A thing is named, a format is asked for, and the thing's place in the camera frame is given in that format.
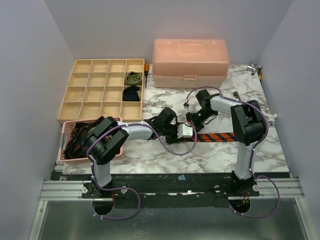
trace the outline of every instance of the pink storage bin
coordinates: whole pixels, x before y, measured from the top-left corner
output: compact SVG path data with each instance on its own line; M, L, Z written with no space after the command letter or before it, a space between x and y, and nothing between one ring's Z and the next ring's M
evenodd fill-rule
M116 121L122 122L121 117L113 117ZM60 145L59 145L59 152L58 152L58 159L59 162L63 162L66 164L86 164L90 163L91 161L89 158L75 158L75 159L66 159L64 154L64 148L67 145L67 143L71 139L71 133L73 129L75 128L76 123L94 123L97 119L90 119L90 120L75 120L75 121L66 121L62 125L62 133L61 133L61 139L60 139ZM120 153L114 157L114 159L121 159L123 153L123 148L120 148Z
M156 39L152 76L157 88L220 87L230 59L221 39Z

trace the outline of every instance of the box latch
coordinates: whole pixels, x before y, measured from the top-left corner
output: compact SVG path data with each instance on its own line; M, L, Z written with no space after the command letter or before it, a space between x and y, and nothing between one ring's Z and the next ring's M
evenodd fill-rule
M183 78L184 80L193 80L193 81L195 81L195 80L197 80L197 76L184 76L184 78Z

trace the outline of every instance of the green rope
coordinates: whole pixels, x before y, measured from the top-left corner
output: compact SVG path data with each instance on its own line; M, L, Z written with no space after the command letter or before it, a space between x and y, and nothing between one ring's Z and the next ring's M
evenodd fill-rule
M128 86L142 86L142 78L138 73L131 71L125 78L125 84Z

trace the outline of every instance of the wooden organizer tray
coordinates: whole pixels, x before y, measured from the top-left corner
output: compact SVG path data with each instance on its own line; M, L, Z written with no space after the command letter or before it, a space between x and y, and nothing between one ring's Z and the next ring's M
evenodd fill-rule
M144 59L76 59L60 108L58 121L122 117L124 122L139 122L145 86ZM140 101L123 101L128 88L125 77L136 72L142 77Z

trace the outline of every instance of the orange and black striped strip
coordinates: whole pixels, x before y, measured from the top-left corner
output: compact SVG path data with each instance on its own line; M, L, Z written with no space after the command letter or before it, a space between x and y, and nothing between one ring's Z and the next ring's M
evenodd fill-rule
M233 132L222 133L198 133L196 141L199 143L216 143L216 142L236 142L237 139ZM193 142L195 137L185 138L184 142Z

